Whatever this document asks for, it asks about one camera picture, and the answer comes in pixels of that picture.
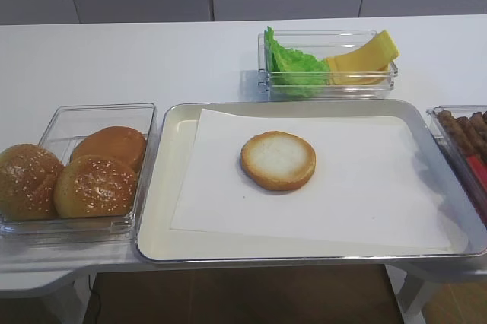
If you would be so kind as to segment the green lettuce leaf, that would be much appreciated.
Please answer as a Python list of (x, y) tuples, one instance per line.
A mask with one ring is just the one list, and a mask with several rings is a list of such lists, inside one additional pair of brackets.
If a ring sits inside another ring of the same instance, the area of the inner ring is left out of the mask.
[(325, 72), (327, 64), (311, 54), (298, 49), (287, 49), (274, 37), (274, 30), (267, 27), (265, 40), (272, 63), (272, 72)]

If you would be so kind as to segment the remaining green lettuce pile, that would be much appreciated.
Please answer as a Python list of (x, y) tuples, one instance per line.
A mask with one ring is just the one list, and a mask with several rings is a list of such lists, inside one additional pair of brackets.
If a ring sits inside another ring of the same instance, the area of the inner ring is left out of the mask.
[(312, 97), (328, 85), (329, 72), (330, 69), (325, 72), (272, 72), (272, 85), (276, 91), (291, 97)]

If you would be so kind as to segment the clear lettuce cheese container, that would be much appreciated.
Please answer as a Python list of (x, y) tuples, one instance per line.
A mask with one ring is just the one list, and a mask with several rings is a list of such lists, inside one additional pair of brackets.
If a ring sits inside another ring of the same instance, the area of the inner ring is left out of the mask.
[[(376, 85), (337, 86), (328, 84), (323, 87), (321, 92), (312, 97), (291, 97), (276, 91), (272, 85), (272, 63), (265, 40), (266, 29), (258, 37), (259, 89), (267, 94), (270, 100), (382, 99), (394, 88), (394, 79), (398, 75), (398, 69), (394, 63), (397, 58), (389, 64), (389, 78)], [(380, 32), (375, 30), (274, 30), (274, 37), (287, 49), (298, 49), (311, 54), (318, 60), (326, 61), (327, 57), (346, 54), (358, 49), (378, 33)]]

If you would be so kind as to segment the bottom bun on tray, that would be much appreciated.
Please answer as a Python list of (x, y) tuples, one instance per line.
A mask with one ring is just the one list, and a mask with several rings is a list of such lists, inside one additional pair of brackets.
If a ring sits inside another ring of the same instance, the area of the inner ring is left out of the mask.
[(313, 176), (317, 157), (304, 139), (270, 131), (253, 136), (240, 150), (240, 165), (258, 186), (269, 191), (295, 191)]

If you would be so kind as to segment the silver metal tray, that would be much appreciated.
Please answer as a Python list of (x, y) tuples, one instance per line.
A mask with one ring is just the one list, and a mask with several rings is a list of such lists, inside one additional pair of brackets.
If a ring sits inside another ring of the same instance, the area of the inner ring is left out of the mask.
[[(172, 228), (203, 110), (263, 118), (395, 116), (401, 119), (417, 144), (420, 161), (428, 168), (443, 196), (438, 211), (447, 230), (450, 247), (413, 248)], [(233, 265), (240, 262), (301, 265), (307, 261), (452, 259), (483, 254), (486, 250), (486, 228), (422, 116), (409, 103), (400, 100), (193, 103), (174, 106), (164, 116), (137, 246), (139, 252), (152, 261), (206, 262), (211, 265)]]

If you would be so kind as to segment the lower yellow cheese slices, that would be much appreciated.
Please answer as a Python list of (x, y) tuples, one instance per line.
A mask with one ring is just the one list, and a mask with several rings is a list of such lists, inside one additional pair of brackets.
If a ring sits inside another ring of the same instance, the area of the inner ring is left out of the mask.
[(333, 71), (328, 84), (337, 86), (368, 86), (376, 85), (390, 76), (390, 67), (384, 67), (376, 71)]

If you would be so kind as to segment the plain bun bottom in container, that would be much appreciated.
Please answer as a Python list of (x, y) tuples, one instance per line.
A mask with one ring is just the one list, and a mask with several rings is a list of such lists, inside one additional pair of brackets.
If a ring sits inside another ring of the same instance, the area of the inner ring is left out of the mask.
[(112, 157), (138, 173), (146, 149), (144, 135), (126, 126), (111, 126), (86, 137), (72, 152), (71, 160), (85, 155)]

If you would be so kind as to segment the white paper sheet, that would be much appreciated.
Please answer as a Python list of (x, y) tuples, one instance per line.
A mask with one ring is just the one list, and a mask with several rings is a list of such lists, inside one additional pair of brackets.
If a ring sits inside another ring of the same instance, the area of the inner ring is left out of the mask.
[[(294, 192), (260, 188), (242, 171), (254, 135), (283, 131), (317, 156)], [(172, 228), (446, 249), (443, 196), (407, 125), (395, 116), (263, 118), (203, 110)]]

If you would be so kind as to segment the right sesame bun top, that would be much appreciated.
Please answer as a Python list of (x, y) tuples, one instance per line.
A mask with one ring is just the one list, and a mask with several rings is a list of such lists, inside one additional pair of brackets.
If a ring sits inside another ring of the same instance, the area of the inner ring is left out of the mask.
[(53, 201), (61, 218), (123, 216), (132, 209), (137, 183), (137, 173), (116, 159), (81, 156), (60, 173)]

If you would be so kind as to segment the upper yellow cheese slice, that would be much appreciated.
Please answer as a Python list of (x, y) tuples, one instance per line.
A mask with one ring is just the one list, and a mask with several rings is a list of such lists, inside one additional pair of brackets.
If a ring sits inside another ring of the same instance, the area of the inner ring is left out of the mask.
[(399, 57), (399, 50), (386, 30), (349, 53), (325, 58), (332, 72), (382, 71)]

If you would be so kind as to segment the clear bun container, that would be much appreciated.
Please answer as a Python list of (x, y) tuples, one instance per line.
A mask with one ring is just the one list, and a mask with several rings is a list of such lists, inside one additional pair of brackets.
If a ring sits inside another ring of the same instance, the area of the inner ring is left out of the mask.
[(131, 211), (123, 216), (90, 218), (61, 218), (57, 213), (56, 218), (25, 221), (7, 221), (1, 216), (2, 238), (47, 244), (131, 240), (135, 236), (155, 159), (157, 126), (153, 104), (60, 107), (37, 145), (56, 155), (65, 168), (72, 162), (77, 145), (89, 135), (111, 126), (136, 129), (146, 140)]

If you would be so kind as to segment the left sesame bun top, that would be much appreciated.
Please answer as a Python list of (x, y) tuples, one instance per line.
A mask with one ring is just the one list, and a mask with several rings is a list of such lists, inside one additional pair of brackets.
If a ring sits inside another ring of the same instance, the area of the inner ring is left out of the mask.
[(7, 221), (57, 217), (53, 193), (64, 165), (52, 152), (32, 144), (1, 153), (1, 216)]

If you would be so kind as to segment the clear patty container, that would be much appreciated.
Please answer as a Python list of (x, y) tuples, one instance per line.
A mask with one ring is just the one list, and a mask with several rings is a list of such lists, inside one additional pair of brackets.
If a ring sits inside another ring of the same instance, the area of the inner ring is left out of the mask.
[(436, 106), (427, 115), (439, 148), (486, 221), (486, 106)]

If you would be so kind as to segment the brown meat patties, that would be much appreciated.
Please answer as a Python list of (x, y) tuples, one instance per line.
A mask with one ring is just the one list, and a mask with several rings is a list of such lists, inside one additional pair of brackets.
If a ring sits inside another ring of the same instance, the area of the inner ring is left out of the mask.
[(451, 111), (442, 110), (437, 118), (464, 157), (477, 156), (486, 165), (486, 113), (455, 118)]

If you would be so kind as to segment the red tomato slices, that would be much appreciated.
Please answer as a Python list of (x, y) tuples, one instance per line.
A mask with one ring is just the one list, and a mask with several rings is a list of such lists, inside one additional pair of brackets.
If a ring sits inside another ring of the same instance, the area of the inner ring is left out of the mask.
[(483, 162), (477, 156), (468, 156), (466, 158), (469, 168), (472, 170), (473, 174), (479, 181), (480, 185), (487, 190), (487, 169)]

